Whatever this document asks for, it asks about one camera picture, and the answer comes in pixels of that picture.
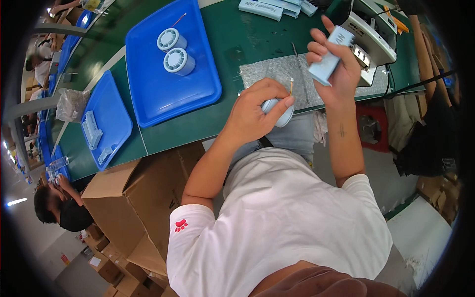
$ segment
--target green workbench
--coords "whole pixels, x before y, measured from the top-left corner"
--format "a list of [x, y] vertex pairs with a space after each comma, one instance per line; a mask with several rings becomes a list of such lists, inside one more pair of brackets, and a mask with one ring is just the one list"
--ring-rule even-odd
[[[142, 19], [169, 0], [116, 0], [91, 26], [72, 54], [66, 72], [77, 72], [70, 83], [59, 82], [57, 89], [84, 90], [104, 64], [125, 45], [125, 35]], [[307, 52], [310, 28], [323, 29], [320, 14], [298, 19], [283, 16], [280, 22], [238, 10], [239, 0], [224, 0], [201, 9], [209, 44], [222, 85], [221, 98], [213, 105], [180, 115], [149, 128], [137, 125], [127, 80], [125, 57], [110, 70], [133, 122], [131, 136], [117, 152], [109, 167], [158, 153], [182, 144], [217, 135], [243, 89], [239, 66], [276, 57]], [[409, 28], [407, 19], [399, 18]], [[395, 86], [391, 90], [419, 82], [417, 58], [412, 33], [397, 41], [398, 59], [391, 65]], [[84, 140], [81, 125], [69, 123], [59, 145], [70, 159], [68, 169], [73, 180], [98, 171]]]

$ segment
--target jeans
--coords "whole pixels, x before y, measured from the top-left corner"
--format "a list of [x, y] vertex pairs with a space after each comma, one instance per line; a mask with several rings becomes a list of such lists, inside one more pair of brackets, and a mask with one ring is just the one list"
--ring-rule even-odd
[[[266, 135], [267, 139], [276, 148], [282, 148], [301, 155], [309, 164], [314, 161], [314, 122], [313, 113], [294, 115], [290, 122], [282, 127], [274, 127]], [[263, 148], [255, 140], [240, 147], [233, 156], [229, 171], [234, 165], [247, 155]]]

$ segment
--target blue plastic tray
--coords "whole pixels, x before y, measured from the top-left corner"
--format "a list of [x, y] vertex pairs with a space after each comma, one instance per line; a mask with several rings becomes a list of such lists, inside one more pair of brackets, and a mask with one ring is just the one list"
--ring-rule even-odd
[[[188, 41], [186, 51], [196, 61], [185, 77], [163, 68], [165, 53], [158, 35], [175, 26]], [[133, 110], [140, 127], [150, 127], [172, 117], [216, 102], [221, 83], [196, 0], [176, 0], [150, 15], [125, 37], [127, 75]]]
[[[112, 73], [107, 70], [97, 82], [95, 89], [87, 103], [81, 123], [86, 119], [86, 112], [92, 110], [97, 123], [97, 128], [104, 133], [97, 149], [90, 151], [97, 168], [104, 171], [117, 151], [123, 143], [129, 138], [132, 132], [132, 120], [125, 109], [119, 90], [115, 84]], [[87, 143], [86, 135], [81, 127], [84, 135], [84, 141]], [[106, 147], [112, 148], [112, 154], [99, 165], [97, 159]]]
[[[76, 27], [80, 28], [87, 28], [92, 20], [92, 12], [89, 10], [84, 10], [83, 13], [77, 19]], [[75, 35], [68, 35], [61, 47], [61, 56], [59, 57], [59, 64], [58, 64], [58, 73], [63, 73], [64, 69], [66, 68], [66, 63], [69, 60], [69, 56], [71, 55], [71, 50], [79, 41], [79, 36]]]

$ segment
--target white t-shirt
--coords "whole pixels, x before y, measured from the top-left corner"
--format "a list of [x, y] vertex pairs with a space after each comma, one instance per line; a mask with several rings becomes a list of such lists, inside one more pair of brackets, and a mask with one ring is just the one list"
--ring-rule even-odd
[[263, 148], [235, 165], [223, 196], [217, 220], [198, 204], [170, 215], [167, 272], [180, 297], [247, 297], [300, 260], [374, 279], [388, 259], [391, 234], [364, 174], [335, 188], [301, 156]]
[[[39, 50], [41, 55], [45, 58], [51, 58], [53, 56], [51, 49], [48, 47], [48, 45], [46, 45], [46, 43], [40, 46]], [[50, 61], [43, 61], [35, 67], [35, 79], [41, 86], [44, 86], [43, 84], [45, 83], [46, 78], [49, 76], [49, 64]]]

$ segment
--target gray machine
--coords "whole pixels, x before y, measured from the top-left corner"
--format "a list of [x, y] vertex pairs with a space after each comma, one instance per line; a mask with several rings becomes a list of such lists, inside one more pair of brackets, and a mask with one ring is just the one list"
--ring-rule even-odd
[[361, 65], [358, 86], [371, 86], [376, 67], [396, 61], [397, 26], [372, 0], [354, 0], [341, 26], [355, 35], [352, 50]]

